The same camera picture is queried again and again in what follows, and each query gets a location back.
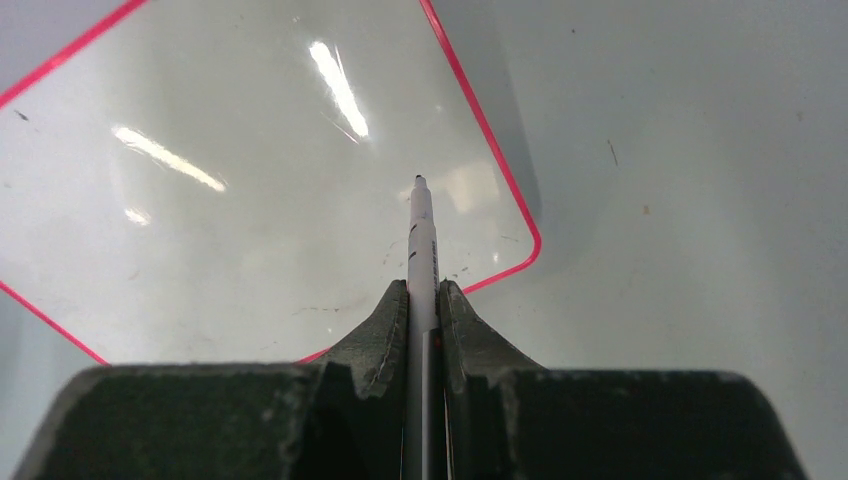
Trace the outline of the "pink framed whiteboard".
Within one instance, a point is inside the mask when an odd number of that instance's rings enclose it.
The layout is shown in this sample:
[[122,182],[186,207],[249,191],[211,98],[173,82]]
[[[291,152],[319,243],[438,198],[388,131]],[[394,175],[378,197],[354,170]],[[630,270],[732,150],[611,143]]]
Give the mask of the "pink framed whiteboard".
[[530,266],[531,210],[430,1],[125,1],[1,95],[1,289],[100,362],[301,359],[407,274]]

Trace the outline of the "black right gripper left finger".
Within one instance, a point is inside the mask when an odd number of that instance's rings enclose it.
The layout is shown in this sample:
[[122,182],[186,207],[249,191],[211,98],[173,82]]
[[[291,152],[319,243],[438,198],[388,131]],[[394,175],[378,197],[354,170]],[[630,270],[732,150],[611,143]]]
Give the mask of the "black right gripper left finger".
[[17,479],[397,479],[407,286],[308,363],[93,367],[60,391]]

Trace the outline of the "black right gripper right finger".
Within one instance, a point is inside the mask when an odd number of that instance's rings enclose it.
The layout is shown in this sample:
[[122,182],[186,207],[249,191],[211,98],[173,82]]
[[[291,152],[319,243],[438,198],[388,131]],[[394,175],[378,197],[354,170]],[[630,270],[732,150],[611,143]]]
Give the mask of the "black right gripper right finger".
[[766,396],[711,370],[553,369],[441,283],[457,479],[802,479]]

